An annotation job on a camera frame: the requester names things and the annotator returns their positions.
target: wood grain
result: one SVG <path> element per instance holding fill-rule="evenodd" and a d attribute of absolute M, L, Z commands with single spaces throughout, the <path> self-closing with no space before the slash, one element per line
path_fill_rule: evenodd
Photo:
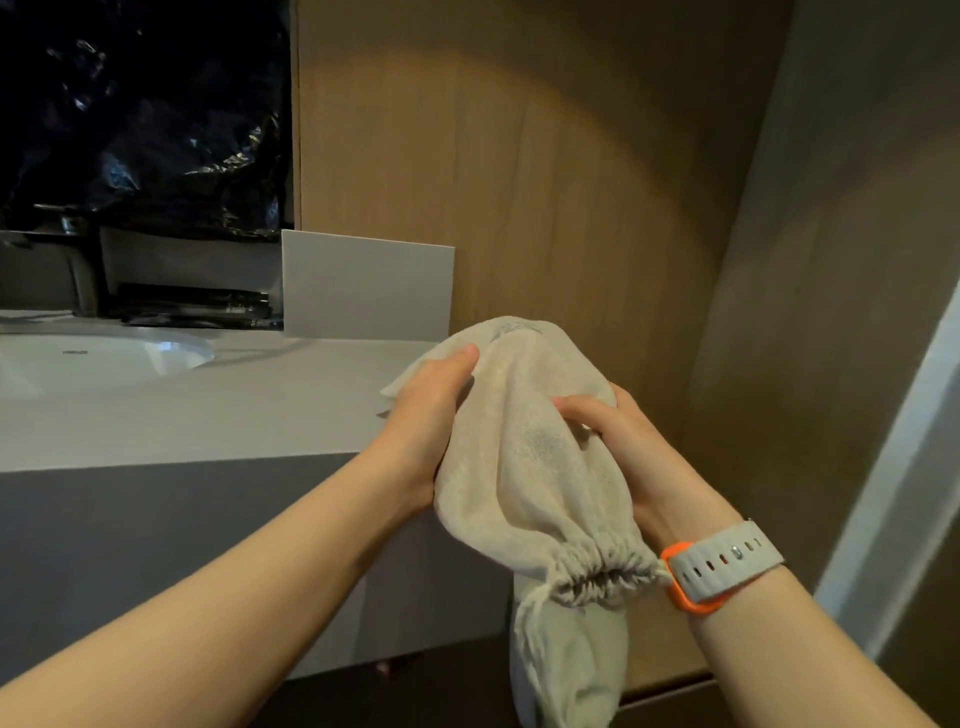
<path fill-rule="evenodd" d="M 630 652 L 624 697 L 669 690 L 709 676 L 707 660 L 697 646 L 685 614 L 664 592 L 634 599 L 627 610 Z"/>
<path fill-rule="evenodd" d="M 692 378 L 684 454 L 810 588 L 960 275 L 957 22 L 798 5 Z"/>
<path fill-rule="evenodd" d="M 671 435 L 787 6 L 304 0 L 300 226 L 455 246 L 452 329 L 554 321 Z"/>
<path fill-rule="evenodd" d="M 944 540 L 879 664 L 938 725 L 960 725 L 960 522 Z"/>

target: smartwatch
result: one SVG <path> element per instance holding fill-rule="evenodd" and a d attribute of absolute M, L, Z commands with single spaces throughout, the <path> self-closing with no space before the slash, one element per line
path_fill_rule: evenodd
<path fill-rule="evenodd" d="M 753 521 L 695 544 L 668 546 L 660 559 L 673 577 L 667 593 L 674 606 L 701 616 L 716 612 L 738 590 L 783 563 L 780 552 Z"/>

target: watch strap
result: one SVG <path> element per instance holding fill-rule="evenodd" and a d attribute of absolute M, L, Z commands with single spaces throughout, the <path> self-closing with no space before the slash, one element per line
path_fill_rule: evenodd
<path fill-rule="evenodd" d="M 780 552 L 753 521 L 684 546 L 668 548 L 662 558 L 677 587 L 693 604 L 710 602 L 783 563 Z"/>

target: sink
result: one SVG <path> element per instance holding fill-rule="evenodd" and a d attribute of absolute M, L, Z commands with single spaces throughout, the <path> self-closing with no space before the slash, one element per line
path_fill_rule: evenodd
<path fill-rule="evenodd" d="M 102 326 L 0 328 L 0 399 L 30 400 L 174 376 L 213 359 L 198 336 Z"/>

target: drawstring bag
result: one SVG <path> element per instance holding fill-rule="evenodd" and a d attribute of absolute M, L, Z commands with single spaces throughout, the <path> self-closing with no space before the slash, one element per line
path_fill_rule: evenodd
<path fill-rule="evenodd" d="M 626 670 L 627 597 L 669 574 L 643 543 L 626 481 L 599 436 L 566 422 L 551 397 L 615 397 L 562 329 L 492 319 L 414 362 L 480 349 L 474 384 L 437 471 L 434 507 L 455 538 L 511 569 L 514 643 L 556 728 L 612 720 Z"/>

